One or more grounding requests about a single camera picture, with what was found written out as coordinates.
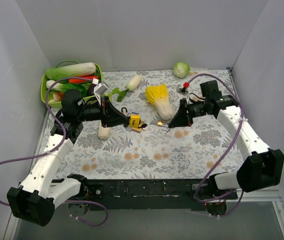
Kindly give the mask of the green bok choy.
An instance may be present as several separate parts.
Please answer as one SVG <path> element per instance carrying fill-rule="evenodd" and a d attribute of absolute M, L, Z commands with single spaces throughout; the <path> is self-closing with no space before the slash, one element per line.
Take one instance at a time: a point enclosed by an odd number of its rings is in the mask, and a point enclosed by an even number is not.
<path fill-rule="evenodd" d="M 49 102 L 60 102 L 63 99 L 63 94 L 70 89 L 79 90 L 83 97 L 86 97 L 87 95 L 87 89 L 80 84 L 57 83 L 53 86 L 49 93 Z"/>

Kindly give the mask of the yellow padlock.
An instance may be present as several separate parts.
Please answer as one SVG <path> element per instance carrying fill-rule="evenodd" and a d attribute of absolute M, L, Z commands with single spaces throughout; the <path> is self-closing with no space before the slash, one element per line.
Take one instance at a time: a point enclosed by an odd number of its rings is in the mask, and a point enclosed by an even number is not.
<path fill-rule="evenodd" d="M 129 126 L 131 128 L 143 129 L 147 127 L 147 124 L 141 122 L 140 115 L 132 114 L 129 116 Z"/>

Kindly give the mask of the large brass padlock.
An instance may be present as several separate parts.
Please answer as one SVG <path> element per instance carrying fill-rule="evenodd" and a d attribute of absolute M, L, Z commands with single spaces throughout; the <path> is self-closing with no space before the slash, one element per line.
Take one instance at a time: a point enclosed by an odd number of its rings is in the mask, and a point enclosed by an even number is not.
<path fill-rule="evenodd" d="M 131 129 L 132 129 L 133 131 L 139 132 L 139 133 L 143 131 L 142 128 L 135 128 L 135 127 L 132 127 Z"/>

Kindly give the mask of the purple eggplant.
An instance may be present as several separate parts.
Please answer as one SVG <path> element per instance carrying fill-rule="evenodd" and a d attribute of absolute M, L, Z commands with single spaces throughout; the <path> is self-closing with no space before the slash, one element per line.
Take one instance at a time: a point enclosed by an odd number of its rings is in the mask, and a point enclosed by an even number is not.
<path fill-rule="evenodd" d="M 87 97 L 94 96 L 94 89 L 95 89 L 95 87 L 98 86 L 99 84 L 100 84 L 99 79 L 94 78 L 94 79 L 92 80 L 91 85 L 89 86 L 89 88 L 88 88 L 88 90 L 87 90 L 86 96 L 87 96 Z"/>

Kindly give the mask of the small brass padlock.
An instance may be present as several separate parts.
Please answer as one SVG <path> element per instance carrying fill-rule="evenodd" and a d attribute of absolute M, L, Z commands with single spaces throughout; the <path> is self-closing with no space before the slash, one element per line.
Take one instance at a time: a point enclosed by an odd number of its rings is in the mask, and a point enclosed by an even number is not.
<path fill-rule="evenodd" d="M 156 126 L 160 127 L 161 130 L 166 131 L 166 132 L 170 132 L 172 130 L 171 128 L 169 128 L 168 123 L 161 121 L 161 120 L 157 121 Z"/>

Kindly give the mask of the napa cabbage in basket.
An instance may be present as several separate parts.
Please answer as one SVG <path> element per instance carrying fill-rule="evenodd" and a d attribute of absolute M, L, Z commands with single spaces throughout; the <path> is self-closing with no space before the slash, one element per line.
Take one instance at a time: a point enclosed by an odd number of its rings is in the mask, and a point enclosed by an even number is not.
<path fill-rule="evenodd" d="M 77 63 L 61 67 L 53 67 L 46 70 L 46 76 L 50 80 L 59 80 L 69 77 L 82 77 L 93 75 L 96 72 L 96 65 L 92 62 Z"/>

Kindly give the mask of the celery stalk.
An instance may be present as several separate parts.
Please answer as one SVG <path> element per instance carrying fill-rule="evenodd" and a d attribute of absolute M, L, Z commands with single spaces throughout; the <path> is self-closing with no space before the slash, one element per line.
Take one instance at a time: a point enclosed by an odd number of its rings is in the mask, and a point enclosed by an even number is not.
<path fill-rule="evenodd" d="M 110 128 L 103 127 L 102 125 L 100 125 L 98 128 L 98 137 L 101 140 L 105 141 L 105 140 L 108 140 L 109 135 L 110 135 Z"/>

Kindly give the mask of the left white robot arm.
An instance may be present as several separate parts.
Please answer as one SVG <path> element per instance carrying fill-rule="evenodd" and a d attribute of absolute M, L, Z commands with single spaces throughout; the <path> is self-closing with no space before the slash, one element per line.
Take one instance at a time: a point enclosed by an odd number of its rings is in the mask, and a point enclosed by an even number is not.
<path fill-rule="evenodd" d="M 44 155 L 39 157 L 29 175 L 19 187 L 11 187 L 7 200 L 13 215 L 39 226 L 47 225 L 55 209 L 65 201 L 87 200 L 91 190 L 87 178 L 71 174 L 54 181 L 62 160 L 73 148 L 83 129 L 83 122 L 100 121 L 103 127 L 126 125 L 137 127 L 140 117 L 126 116 L 116 109 L 108 97 L 98 104 L 85 104 L 80 91 L 67 90 L 63 94 L 62 108 L 56 115 Z"/>

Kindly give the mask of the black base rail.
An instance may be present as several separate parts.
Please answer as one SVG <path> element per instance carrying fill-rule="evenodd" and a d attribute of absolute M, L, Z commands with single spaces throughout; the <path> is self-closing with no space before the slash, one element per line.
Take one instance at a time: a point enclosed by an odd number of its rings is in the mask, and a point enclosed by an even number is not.
<path fill-rule="evenodd" d="M 82 188 L 87 199 L 109 210 L 189 209 L 204 211 L 194 199 L 195 179 L 87 179 Z"/>

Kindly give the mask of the white radish with leaves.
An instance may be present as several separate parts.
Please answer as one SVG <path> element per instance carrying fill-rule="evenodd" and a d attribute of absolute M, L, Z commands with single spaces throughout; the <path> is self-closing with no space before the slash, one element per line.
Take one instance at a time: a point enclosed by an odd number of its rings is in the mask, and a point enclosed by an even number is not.
<path fill-rule="evenodd" d="M 117 95 L 116 101 L 122 102 L 123 98 L 127 95 L 128 92 L 134 91 L 142 81 L 141 75 L 135 75 L 127 83 L 126 88 L 121 90 L 120 88 L 114 88 L 109 94 L 110 100 L 112 100 L 113 95 Z"/>

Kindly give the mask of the floral table mat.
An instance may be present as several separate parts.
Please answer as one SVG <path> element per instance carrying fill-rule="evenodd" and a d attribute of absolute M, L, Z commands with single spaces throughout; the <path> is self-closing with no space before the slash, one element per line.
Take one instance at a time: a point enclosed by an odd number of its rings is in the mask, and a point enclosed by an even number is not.
<path fill-rule="evenodd" d="M 160 117 L 145 98 L 147 86 L 165 84 L 174 110 L 182 98 L 177 93 L 184 80 L 171 70 L 139 71 L 142 81 L 122 102 L 112 104 L 137 113 L 147 124 L 142 132 L 116 126 L 108 140 L 98 137 L 98 122 L 85 122 L 74 147 L 61 162 L 55 177 L 80 174 L 88 179 L 195 179 L 209 170 L 215 173 L 236 171 L 243 163 L 232 137 L 211 115 L 194 119 L 191 127 L 166 132 L 156 126 Z"/>

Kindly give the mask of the orange carrot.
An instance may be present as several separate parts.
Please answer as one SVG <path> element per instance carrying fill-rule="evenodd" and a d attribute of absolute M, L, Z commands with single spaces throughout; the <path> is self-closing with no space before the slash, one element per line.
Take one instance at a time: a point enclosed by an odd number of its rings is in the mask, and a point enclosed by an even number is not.
<path fill-rule="evenodd" d="M 94 76 L 94 75 L 92 75 L 92 76 L 82 76 L 81 79 L 71 78 L 71 79 L 69 79 L 68 81 L 69 81 L 69 83 L 71 83 L 71 84 L 81 84 L 81 83 L 87 82 L 86 79 L 92 80 L 94 84 L 99 83 L 98 77 L 97 77 L 97 76 Z"/>

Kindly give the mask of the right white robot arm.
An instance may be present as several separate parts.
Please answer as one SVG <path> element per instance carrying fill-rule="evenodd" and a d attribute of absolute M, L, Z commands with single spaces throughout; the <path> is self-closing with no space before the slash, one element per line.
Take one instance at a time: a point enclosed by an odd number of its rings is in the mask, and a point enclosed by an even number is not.
<path fill-rule="evenodd" d="M 193 119 L 213 115 L 232 136 L 232 144 L 240 150 L 243 164 L 237 171 L 216 173 L 202 180 L 196 189 L 198 197 L 221 198 L 226 191 L 241 189 L 246 193 L 277 186 L 284 165 L 284 154 L 271 149 L 244 118 L 238 101 L 232 95 L 222 95 L 216 80 L 200 85 L 203 101 L 180 100 L 179 109 L 169 122 L 169 128 L 190 127 Z"/>

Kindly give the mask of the yellow napa cabbage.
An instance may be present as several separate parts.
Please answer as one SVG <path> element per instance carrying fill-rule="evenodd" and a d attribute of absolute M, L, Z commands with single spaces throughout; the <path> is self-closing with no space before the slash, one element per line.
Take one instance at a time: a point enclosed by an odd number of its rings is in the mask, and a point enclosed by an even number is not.
<path fill-rule="evenodd" d="M 145 96 L 147 102 L 155 107 L 161 119 L 169 120 L 173 117 L 174 112 L 169 101 L 169 93 L 165 84 L 146 87 Z"/>

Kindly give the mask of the round green cabbage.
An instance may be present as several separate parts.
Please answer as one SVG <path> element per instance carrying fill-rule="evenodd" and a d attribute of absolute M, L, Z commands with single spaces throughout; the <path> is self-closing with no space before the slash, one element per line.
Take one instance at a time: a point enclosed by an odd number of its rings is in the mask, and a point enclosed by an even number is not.
<path fill-rule="evenodd" d="M 173 67 L 173 74 L 178 78 L 185 78 L 190 72 L 190 66 L 185 62 L 178 62 Z"/>

